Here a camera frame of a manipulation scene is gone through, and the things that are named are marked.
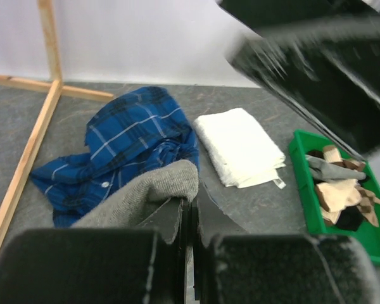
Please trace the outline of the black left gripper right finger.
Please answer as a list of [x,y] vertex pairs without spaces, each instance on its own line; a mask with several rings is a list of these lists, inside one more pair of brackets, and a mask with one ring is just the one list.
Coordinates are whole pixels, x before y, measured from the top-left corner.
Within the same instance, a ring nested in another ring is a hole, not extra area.
[[376,271],[352,237],[250,234],[204,184],[192,216],[200,303],[380,303]]

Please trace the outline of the grey white striped sock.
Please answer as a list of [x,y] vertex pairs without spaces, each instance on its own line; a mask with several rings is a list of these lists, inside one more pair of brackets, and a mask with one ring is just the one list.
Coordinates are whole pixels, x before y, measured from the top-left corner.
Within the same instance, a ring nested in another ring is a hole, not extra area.
[[306,155],[305,159],[312,178],[317,181],[338,182],[347,179],[363,181],[367,178],[367,175],[363,172],[340,167],[321,158]]

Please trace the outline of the brown cream striped sock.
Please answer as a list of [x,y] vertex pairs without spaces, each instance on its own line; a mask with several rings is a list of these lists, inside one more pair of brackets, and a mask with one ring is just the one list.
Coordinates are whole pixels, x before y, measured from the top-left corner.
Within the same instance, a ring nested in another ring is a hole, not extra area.
[[323,157],[326,162],[339,167],[347,168],[350,170],[356,170],[362,172],[365,168],[365,163],[355,160],[353,158],[342,158],[339,149],[335,145],[327,145],[322,148]]

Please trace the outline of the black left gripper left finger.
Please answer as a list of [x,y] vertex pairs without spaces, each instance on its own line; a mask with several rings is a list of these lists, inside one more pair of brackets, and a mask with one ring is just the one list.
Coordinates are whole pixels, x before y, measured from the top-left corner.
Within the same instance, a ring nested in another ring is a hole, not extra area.
[[0,254],[0,303],[182,303],[181,199],[131,229],[32,229]]

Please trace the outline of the black white striped sock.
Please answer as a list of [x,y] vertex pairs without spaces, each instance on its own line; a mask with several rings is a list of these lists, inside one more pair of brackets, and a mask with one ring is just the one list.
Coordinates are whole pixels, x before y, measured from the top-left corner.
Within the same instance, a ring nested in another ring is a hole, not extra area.
[[344,231],[357,231],[363,221],[360,210],[356,206],[348,206],[341,211],[335,226]]

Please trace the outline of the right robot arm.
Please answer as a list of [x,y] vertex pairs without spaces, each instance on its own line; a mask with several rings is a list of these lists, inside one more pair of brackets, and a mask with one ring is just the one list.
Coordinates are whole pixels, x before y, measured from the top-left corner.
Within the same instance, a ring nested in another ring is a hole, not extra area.
[[230,63],[312,124],[296,130],[288,149],[308,232],[252,235],[227,215],[208,228],[198,205],[196,295],[202,303],[380,303],[379,224],[357,231],[327,225],[307,153],[337,148],[359,159],[380,149],[380,15],[346,11],[331,1],[318,16],[269,20],[263,1],[220,7],[261,39],[244,39]]

